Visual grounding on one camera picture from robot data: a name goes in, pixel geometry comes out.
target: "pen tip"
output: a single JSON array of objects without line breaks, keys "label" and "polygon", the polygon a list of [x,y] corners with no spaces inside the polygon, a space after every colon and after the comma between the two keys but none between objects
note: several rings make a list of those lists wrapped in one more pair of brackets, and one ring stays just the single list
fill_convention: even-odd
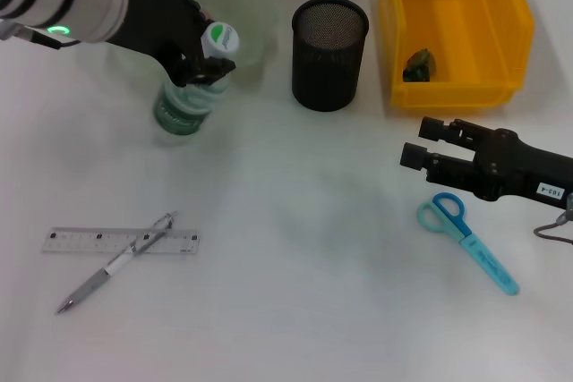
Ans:
[{"label": "pen tip", "polygon": [[60,309],[57,310],[57,315],[59,315],[60,313],[64,313],[66,312],[68,309],[70,309],[73,306],[73,300],[69,300],[66,303],[64,303],[62,306],[60,306]]}]

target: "white bottle cap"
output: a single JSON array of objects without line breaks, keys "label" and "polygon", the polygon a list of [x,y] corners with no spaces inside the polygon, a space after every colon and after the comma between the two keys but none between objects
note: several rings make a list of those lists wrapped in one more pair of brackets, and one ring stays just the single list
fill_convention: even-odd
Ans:
[{"label": "white bottle cap", "polygon": [[224,22],[213,22],[201,36],[205,58],[234,60],[239,51],[240,39],[236,30]]}]

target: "light blue scissors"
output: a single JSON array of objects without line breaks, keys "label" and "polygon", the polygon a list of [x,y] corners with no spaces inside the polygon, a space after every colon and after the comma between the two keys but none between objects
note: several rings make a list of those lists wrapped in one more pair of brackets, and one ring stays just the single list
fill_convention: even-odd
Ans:
[{"label": "light blue scissors", "polygon": [[[453,216],[441,204],[441,200],[452,200],[459,208],[459,214]],[[433,212],[440,223],[438,225],[426,219],[426,212]],[[493,254],[483,244],[479,237],[472,233],[464,222],[466,207],[462,200],[449,192],[436,194],[432,201],[426,201],[418,208],[418,223],[426,230],[433,233],[445,233],[458,241],[462,247],[472,256],[477,264],[487,273],[505,294],[516,295],[519,286],[513,280],[508,271],[493,257]]]}]

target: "label sticker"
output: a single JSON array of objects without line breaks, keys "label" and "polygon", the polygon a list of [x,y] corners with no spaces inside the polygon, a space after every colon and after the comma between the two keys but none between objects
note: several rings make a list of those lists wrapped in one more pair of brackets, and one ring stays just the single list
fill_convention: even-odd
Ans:
[{"label": "label sticker", "polygon": [[557,200],[561,200],[565,194],[565,190],[559,187],[555,187],[548,183],[540,183],[537,187],[537,194],[542,194],[543,196],[551,197]]}]

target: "ruler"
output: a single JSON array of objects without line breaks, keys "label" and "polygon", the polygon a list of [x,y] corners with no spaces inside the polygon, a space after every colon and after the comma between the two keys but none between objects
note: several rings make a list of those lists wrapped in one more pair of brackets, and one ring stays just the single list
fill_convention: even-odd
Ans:
[{"label": "ruler", "polygon": [[[138,248],[163,230],[121,228],[53,228],[44,241],[43,252],[90,252],[116,254],[137,239]],[[168,230],[154,243],[149,254],[195,254],[199,249],[195,230]]]}]

